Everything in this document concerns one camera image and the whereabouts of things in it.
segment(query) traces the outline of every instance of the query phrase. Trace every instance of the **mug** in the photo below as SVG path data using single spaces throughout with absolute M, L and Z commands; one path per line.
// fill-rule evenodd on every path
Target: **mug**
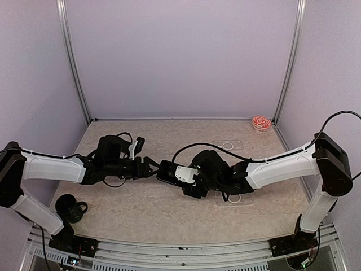
M 77 223 L 88 210 L 88 204 L 86 202 L 77 202 L 71 194 L 64 194 L 56 201 L 55 209 L 62 219 L 67 220 L 69 223 Z

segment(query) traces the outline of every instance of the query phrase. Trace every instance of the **red and white bowl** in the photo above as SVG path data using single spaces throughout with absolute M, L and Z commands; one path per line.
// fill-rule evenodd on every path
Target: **red and white bowl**
M 257 133 L 263 133 L 271 127 L 272 123 L 266 117 L 255 116 L 252 118 L 252 125 Z

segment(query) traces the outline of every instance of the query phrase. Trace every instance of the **bowl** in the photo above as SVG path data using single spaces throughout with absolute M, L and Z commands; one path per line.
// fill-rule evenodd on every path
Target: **bowl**
M 255 116 L 252 118 L 252 125 L 257 133 L 263 133 L 271 127 L 272 123 L 266 117 Z

